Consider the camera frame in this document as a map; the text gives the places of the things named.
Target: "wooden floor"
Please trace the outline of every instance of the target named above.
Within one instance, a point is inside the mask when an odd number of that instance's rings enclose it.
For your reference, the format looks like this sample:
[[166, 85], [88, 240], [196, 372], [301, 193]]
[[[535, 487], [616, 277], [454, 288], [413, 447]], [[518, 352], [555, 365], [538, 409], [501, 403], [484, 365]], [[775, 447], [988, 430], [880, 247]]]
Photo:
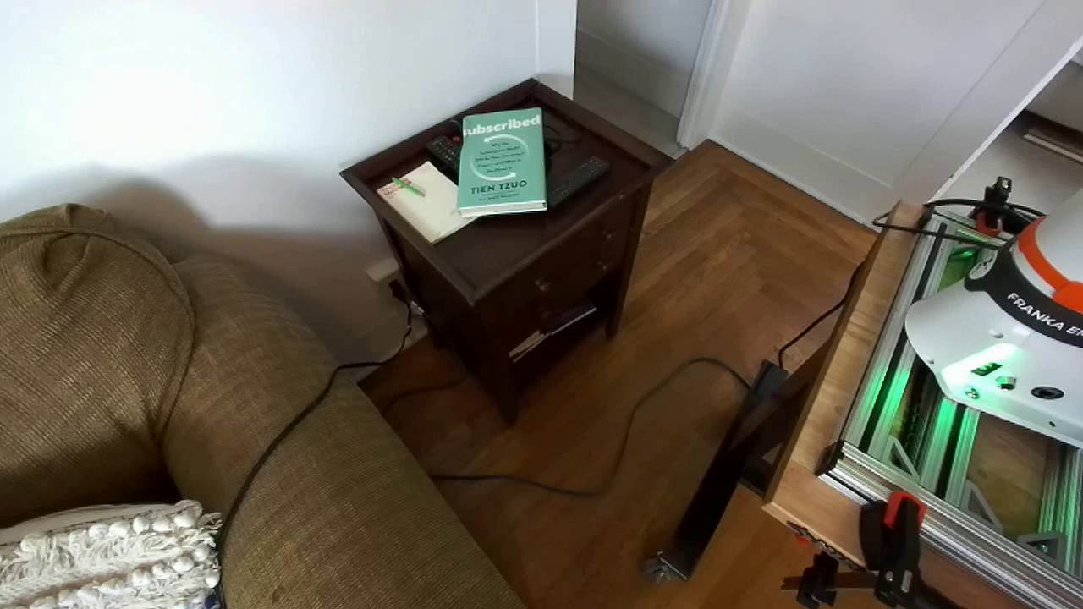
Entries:
[[[870, 244], [866, 227], [701, 145], [653, 186], [619, 335], [585, 338], [525, 396], [514, 426], [430, 342], [366, 389], [430, 470], [592, 487], [606, 480], [640, 396], [697, 355], [751, 379], [761, 359], [846, 291]], [[792, 348], [789, 369], [826, 338], [829, 328], [812, 332]], [[443, 491], [528, 606], [795, 606], [778, 582], [799, 575], [812, 548], [761, 514], [751, 491], [734, 497], [690, 582], [657, 585], [640, 572], [677, 528], [738, 403], [734, 379], [684, 365], [643, 403], [606, 494], [558, 497], [518, 484]]]

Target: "side table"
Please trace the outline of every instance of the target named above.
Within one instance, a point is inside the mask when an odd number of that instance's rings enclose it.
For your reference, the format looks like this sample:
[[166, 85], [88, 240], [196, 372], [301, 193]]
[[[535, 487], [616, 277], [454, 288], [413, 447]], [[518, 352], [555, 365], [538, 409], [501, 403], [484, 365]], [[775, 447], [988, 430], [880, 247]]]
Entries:
[[[460, 135], [470, 112], [542, 108], [548, 193], [606, 166], [548, 213], [484, 217], [460, 233], [426, 244], [379, 186], [426, 162], [426, 145]], [[619, 328], [643, 210], [653, 176], [670, 159], [542, 81], [521, 81], [406, 142], [369, 156], [342, 179], [372, 206], [399, 261], [410, 298], [430, 332], [454, 348], [474, 379], [518, 416], [521, 389], [589, 328]]]

